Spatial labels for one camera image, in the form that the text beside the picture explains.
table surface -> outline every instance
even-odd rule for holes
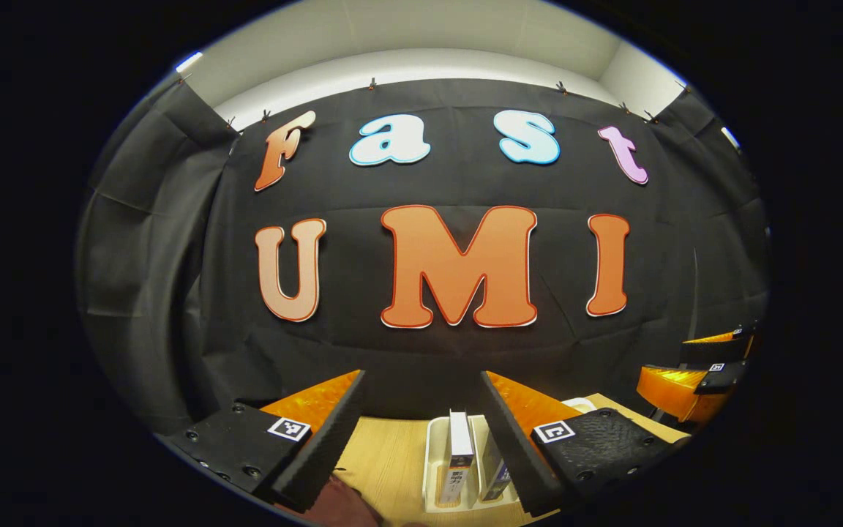
[[[598,408],[613,408],[669,443],[687,437],[675,428],[656,423],[601,394],[587,396]],[[385,518],[384,527],[424,523],[431,527],[482,525],[519,527],[558,511],[532,517],[516,501],[505,506],[464,512],[425,513],[422,507],[422,472],[428,421],[361,417],[340,456],[335,476],[362,493]]]

